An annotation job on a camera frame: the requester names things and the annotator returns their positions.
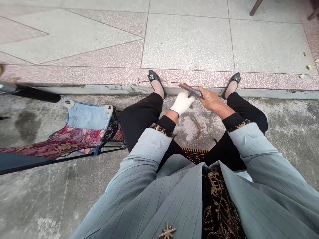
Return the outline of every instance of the striped blazer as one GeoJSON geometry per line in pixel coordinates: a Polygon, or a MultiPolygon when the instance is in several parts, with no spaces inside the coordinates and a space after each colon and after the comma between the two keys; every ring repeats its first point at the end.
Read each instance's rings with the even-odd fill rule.
{"type": "MultiPolygon", "coordinates": [[[[229,133],[253,182],[219,167],[247,238],[319,238],[319,193],[255,123],[229,133]]],[[[171,138],[146,129],[72,238],[201,238],[202,169],[179,154],[156,174],[171,138]]]]}

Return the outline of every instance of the gloved hand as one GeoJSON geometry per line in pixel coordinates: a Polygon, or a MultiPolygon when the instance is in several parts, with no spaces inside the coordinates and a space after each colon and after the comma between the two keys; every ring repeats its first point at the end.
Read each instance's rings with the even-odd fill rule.
{"type": "Polygon", "coordinates": [[[195,96],[188,97],[188,95],[187,91],[179,93],[170,110],[177,112],[179,116],[184,113],[196,99],[195,96]]]}

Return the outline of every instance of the gold brooch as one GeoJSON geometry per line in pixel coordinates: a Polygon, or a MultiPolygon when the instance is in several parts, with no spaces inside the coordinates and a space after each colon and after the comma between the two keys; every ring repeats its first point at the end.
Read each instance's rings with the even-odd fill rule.
{"type": "Polygon", "coordinates": [[[164,239],[170,239],[173,238],[172,232],[176,231],[176,228],[172,229],[172,226],[168,226],[168,222],[166,222],[166,229],[163,229],[163,233],[161,235],[159,235],[160,237],[164,237],[164,239]]]}

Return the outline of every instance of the concrete ground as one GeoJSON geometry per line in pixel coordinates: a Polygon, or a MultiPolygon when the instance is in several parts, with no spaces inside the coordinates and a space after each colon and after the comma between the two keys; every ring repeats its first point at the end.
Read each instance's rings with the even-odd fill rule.
{"type": "MultiPolygon", "coordinates": [[[[118,109],[143,96],[65,96],[91,104],[113,104],[118,109]]],[[[163,112],[175,97],[164,101],[163,112]]],[[[319,190],[319,101],[248,99],[267,115],[267,138],[283,153],[306,181],[319,190]]],[[[176,141],[185,147],[210,149],[224,126],[197,100],[191,109],[204,130],[183,115],[177,124],[176,141]]],[[[22,146],[46,140],[64,127],[62,103],[52,104],[11,95],[0,95],[0,147],[22,146]]],[[[103,194],[127,151],[103,154],[19,173],[0,176],[1,238],[69,238],[89,209],[103,194]]]]}

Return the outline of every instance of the wooden chair leg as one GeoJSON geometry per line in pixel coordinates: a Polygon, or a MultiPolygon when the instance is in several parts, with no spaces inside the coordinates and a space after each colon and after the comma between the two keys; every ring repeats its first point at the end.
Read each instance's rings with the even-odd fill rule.
{"type": "Polygon", "coordinates": [[[313,11],[313,13],[307,18],[307,20],[310,21],[311,19],[313,19],[318,14],[319,14],[319,7],[317,7],[317,9],[313,11]]]}
{"type": "Polygon", "coordinates": [[[263,2],[263,0],[257,0],[253,9],[250,12],[250,16],[253,16],[255,14],[255,12],[257,11],[257,9],[259,8],[259,6],[261,5],[261,3],[263,2]]]}

